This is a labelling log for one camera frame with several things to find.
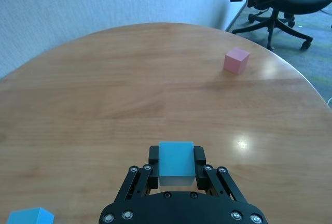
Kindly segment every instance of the wooden table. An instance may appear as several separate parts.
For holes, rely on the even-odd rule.
[[[239,76],[223,71],[234,46],[251,52]],[[55,224],[98,223],[159,141],[203,146],[270,223],[331,223],[326,103],[265,48],[185,24],[91,34],[0,82],[0,223],[38,206]]]

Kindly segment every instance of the cube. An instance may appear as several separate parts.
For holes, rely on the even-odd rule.
[[[7,224],[53,224],[53,221],[53,214],[38,207],[11,212]]]
[[[245,50],[233,48],[225,56],[224,69],[239,75],[247,66],[249,55],[250,53]]]
[[[160,186],[190,186],[194,178],[193,142],[160,142]]]

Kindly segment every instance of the office chair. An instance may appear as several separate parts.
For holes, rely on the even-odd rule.
[[[233,30],[232,33],[236,34],[249,32],[267,27],[269,32],[267,48],[272,50],[273,48],[271,46],[271,42],[273,30],[274,28],[279,28],[292,36],[306,40],[302,44],[302,49],[308,49],[313,38],[292,29],[295,25],[294,15],[317,12],[328,6],[331,2],[332,0],[276,0],[269,3],[264,3],[262,5],[255,6],[256,9],[260,10],[258,14],[249,14],[248,16],[248,21],[250,23],[258,21],[258,24]],[[270,7],[273,9],[273,12],[269,18],[259,17],[260,14],[265,12],[264,10],[267,11]],[[284,13],[283,19],[278,18],[279,12]]]

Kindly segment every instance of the chair base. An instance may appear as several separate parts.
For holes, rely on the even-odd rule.
[[[236,33],[255,31],[263,27],[267,27],[269,32],[267,49],[272,50],[274,49],[271,46],[273,30],[274,28],[279,28],[282,31],[288,33],[289,35],[296,36],[306,40],[302,44],[302,49],[308,49],[310,47],[313,38],[311,36],[307,36],[292,29],[292,27],[295,25],[294,17],[286,19],[278,19],[278,15],[279,11],[277,10],[273,10],[271,17],[269,18],[259,17],[258,15],[250,14],[248,17],[249,22],[253,23],[254,21],[258,21],[259,23],[246,28],[233,30],[232,33],[236,34]]]

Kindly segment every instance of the pink cube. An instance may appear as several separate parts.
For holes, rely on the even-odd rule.
[[[233,48],[225,55],[224,69],[239,75],[247,66],[249,55],[245,50]]]

